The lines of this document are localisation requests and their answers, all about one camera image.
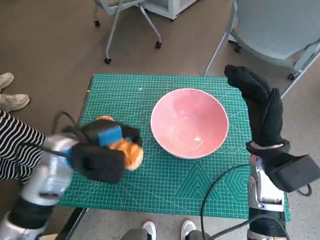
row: floor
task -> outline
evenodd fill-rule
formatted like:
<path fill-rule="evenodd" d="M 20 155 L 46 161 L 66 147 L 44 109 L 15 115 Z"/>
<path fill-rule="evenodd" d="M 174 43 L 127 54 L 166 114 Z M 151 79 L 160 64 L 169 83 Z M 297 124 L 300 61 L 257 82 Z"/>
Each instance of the floor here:
<path fill-rule="evenodd" d="M 154 49 L 156 36 L 137 8 L 120 14 L 106 65 L 104 49 L 112 17 L 99 12 L 101 27 L 92 22 L 93 1 L 2 0 L 0 5 L 0 72 L 12 72 L 15 80 L 5 93 L 27 93 L 31 103 L 13 115 L 48 133 L 57 110 L 79 117 L 90 77 L 98 72 L 201 75 L 218 45 L 228 21 L 231 0 L 199 0 L 174 22 L 150 13 L 162 34 L 162 49 Z M 287 70 L 242 52 L 236 54 L 226 43 L 217 55 L 209 75 L 222 76 L 226 64 L 244 65 L 261 72 L 273 87 L 284 89 Z M 291 141 L 294 154 L 310 154 L 320 164 L 320 74 L 317 61 L 284 98 L 283 137 Z M 318 220 L 320 182 L 312 184 L 312 196 L 289 194 L 292 221 L 287 224 L 291 239 L 315 240 L 320 236 Z M 0 214 L 10 209 L 19 188 L 1 181 Z M 72 209 L 57 207 L 48 232 L 58 232 Z M 91 209 L 72 239 L 120 239 L 130 228 L 153 220 L 158 239 L 178 240 L 185 219 L 195 216 L 162 215 Z M 209 234 L 241 220 L 206 218 Z M 245 239 L 246 228 L 221 239 Z"/>

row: chair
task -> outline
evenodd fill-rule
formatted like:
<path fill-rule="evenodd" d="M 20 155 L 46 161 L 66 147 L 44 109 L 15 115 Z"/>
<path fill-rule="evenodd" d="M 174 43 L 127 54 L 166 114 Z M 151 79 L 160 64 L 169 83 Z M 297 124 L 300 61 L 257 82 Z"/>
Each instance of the chair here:
<path fill-rule="evenodd" d="M 227 37 L 263 60 L 290 68 L 295 84 L 320 55 L 319 0 L 234 0 L 226 31 L 205 72 Z"/>
<path fill-rule="evenodd" d="M 110 64 L 111 63 L 111 58 L 109 56 L 109 49 L 110 49 L 110 46 L 111 46 L 111 41 L 112 41 L 114 32 L 116 30 L 116 25 L 117 25 L 117 22 L 118 22 L 119 13 L 120 13 L 120 11 L 123 11 L 123 10 L 125 10 L 127 8 L 132 7 L 132 6 L 136 6 L 137 5 L 139 7 L 139 9 L 142 12 L 143 16 L 148 21 L 148 23 L 150 24 L 150 26 L 152 27 L 152 29 L 154 30 L 155 34 L 158 37 L 158 41 L 155 43 L 155 48 L 156 49 L 160 49 L 161 48 L 161 45 L 162 45 L 161 35 L 158 32 L 158 30 L 156 29 L 156 27 L 153 24 L 153 22 L 151 21 L 151 19 L 146 14 L 144 6 L 143 6 L 143 2 L 144 1 L 145 0 L 94 0 L 95 7 L 94 7 L 94 11 L 93 11 L 93 21 L 94 21 L 94 25 L 97 28 L 100 27 L 100 21 L 99 21 L 98 16 L 97 16 L 99 8 L 105 10 L 106 13 L 109 14 L 110 16 L 114 16 L 113 24 L 112 24 L 111 31 L 110 31 L 109 38 L 108 38 L 108 43 L 107 43 L 106 49 L 105 49 L 106 57 L 104 59 L 104 62 L 106 64 Z"/>

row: person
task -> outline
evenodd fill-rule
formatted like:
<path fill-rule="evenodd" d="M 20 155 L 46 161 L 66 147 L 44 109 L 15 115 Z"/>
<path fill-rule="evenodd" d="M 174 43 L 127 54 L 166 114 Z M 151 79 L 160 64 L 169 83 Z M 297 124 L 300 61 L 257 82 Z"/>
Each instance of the person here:
<path fill-rule="evenodd" d="M 127 231 L 121 240 L 156 240 L 157 230 L 152 221 L 145 222 L 142 227 Z M 181 240 L 202 240 L 202 232 L 197 230 L 196 225 L 186 220 L 181 227 Z"/>
<path fill-rule="evenodd" d="M 38 166 L 41 145 L 47 136 L 0 109 L 0 179 L 19 179 L 25 184 Z"/>
<path fill-rule="evenodd" d="M 14 80 L 14 76 L 10 72 L 0 75 L 0 92 L 8 87 Z M 30 102 L 27 94 L 0 94 L 0 109 L 5 112 L 11 112 L 23 109 Z"/>

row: green cutting mat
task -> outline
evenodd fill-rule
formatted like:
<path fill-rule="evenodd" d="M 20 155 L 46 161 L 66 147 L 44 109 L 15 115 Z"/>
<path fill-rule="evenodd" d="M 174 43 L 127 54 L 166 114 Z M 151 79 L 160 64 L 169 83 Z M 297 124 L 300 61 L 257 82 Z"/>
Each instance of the green cutting mat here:
<path fill-rule="evenodd" d="M 199 160 L 184 160 L 165 152 L 153 138 L 150 116 L 157 101 L 179 88 L 196 88 L 216 97 L 229 117 L 225 143 Z M 213 180 L 232 166 L 248 163 L 245 143 L 251 140 L 247 107 L 240 92 L 224 77 L 139 74 L 96 74 L 91 80 L 80 124 L 109 115 L 141 131 L 144 160 L 127 171 L 119 184 L 85 179 L 76 173 L 60 201 L 62 206 L 199 215 Z M 247 218 L 249 168 L 227 174 L 212 191 L 206 216 Z M 287 205 L 286 216 L 290 219 Z"/>

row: shoe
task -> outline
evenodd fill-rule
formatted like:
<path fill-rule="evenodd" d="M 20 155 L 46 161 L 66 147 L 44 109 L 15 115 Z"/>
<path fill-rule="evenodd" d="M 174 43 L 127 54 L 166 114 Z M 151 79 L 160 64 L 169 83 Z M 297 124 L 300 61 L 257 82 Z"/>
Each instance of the shoe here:
<path fill-rule="evenodd" d="M 27 94 L 0 94 L 0 109 L 5 112 L 23 109 L 30 102 Z"/>
<path fill-rule="evenodd" d="M 2 89 L 8 87 L 13 80 L 14 80 L 14 76 L 10 72 L 6 72 L 0 75 L 0 92 Z"/>
<path fill-rule="evenodd" d="M 181 227 L 181 240 L 185 240 L 186 236 L 188 236 L 188 234 L 193 230 L 197 230 L 194 222 L 190 220 L 184 221 Z"/>
<path fill-rule="evenodd" d="M 146 221 L 142 227 L 151 235 L 152 240 L 156 240 L 156 226 L 152 221 Z"/>

